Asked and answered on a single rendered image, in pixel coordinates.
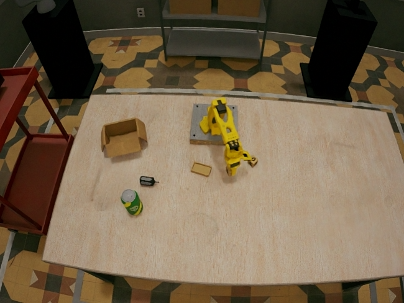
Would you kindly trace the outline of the green soda can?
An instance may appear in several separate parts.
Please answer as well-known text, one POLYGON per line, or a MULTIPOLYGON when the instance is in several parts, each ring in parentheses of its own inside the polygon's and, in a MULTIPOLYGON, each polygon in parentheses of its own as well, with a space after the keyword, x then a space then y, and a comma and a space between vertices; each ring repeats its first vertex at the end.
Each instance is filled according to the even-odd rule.
POLYGON ((142 202, 137 192, 133 189, 124 190, 121 194, 121 201, 131 215, 138 215, 143 210, 142 202))

